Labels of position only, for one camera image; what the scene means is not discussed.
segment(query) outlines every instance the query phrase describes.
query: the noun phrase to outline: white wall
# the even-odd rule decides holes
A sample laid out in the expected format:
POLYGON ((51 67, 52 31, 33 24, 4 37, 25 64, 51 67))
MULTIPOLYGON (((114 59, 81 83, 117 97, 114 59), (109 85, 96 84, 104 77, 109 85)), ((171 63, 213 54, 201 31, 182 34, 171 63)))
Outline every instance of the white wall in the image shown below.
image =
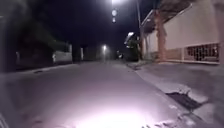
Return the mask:
MULTIPOLYGON (((167 32, 166 48, 218 43, 214 8, 210 0, 198 0, 192 7, 177 15, 164 27, 167 32)), ((157 37, 149 35, 151 51, 157 51, 157 37)))
POLYGON ((69 61, 72 61, 72 53, 56 51, 53 54, 53 60, 54 60, 54 62, 69 62, 69 61))

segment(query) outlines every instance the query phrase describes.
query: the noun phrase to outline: road surface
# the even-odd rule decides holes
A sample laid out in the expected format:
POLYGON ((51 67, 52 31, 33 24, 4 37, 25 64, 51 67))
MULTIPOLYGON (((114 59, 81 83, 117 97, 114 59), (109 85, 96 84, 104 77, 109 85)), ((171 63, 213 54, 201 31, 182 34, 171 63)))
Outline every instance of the road surface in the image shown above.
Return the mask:
POLYGON ((181 116, 185 109, 120 62, 11 75, 8 85, 15 105, 33 128, 201 125, 196 118, 181 116))

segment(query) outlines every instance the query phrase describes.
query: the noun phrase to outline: distant light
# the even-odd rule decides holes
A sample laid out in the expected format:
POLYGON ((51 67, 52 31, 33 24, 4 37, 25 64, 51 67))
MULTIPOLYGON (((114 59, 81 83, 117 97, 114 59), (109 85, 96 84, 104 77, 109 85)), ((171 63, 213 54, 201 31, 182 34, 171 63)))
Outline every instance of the distant light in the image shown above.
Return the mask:
POLYGON ((103 51, 106 51, 107 50, 107 46, 106 45, 103 45, 103 51))
POLYGON ((116 19, 115 19, 114 17, 113 17, 113 19, 112 19, 112 22, 113 22, 113 23, 115 23, 115 22, 116 22, 116 19))
POLYGON ((117 15, 117 10, 113 10, 112 11, 112 16, 116 16, 117 15))
POLYGON ((129 36, 129 37, 131 37, 131 36, 133 36, 133 35, 134 35, 134 32, 129 32, 129 33, 128 33, 128 36, 129 36))

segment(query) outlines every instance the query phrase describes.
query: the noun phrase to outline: building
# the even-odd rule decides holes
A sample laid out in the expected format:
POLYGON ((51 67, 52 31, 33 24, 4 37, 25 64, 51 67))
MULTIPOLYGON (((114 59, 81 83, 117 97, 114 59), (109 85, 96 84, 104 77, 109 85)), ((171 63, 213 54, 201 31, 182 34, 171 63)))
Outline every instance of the building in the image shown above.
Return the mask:
POLYGON ((156 58, 164 52, 166 61, 223 63, 223 0, 163 0, 159 5, 165 30, 162 50, 155 12, 142 23, 145 56, 156 58))

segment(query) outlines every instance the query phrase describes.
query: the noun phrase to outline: sidewalk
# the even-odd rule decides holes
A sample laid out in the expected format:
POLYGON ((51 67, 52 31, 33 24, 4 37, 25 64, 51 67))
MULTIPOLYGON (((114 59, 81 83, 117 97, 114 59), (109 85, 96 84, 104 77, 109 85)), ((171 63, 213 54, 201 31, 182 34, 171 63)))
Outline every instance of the sidewalk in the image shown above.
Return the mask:
POLYGON ((173 96, 171 98, 177 102, 180 101, 180 104, 189 100, 196 101, 193 102, 196 105, 193 105, 190 111, 207 123, 214 123, 214 120, 224 121, 224 71, 222 69, 210 65, 177 63, 143 65, 142 63, 131 63, 128 66, 146 82, 155 85, 168 96, 173 96))

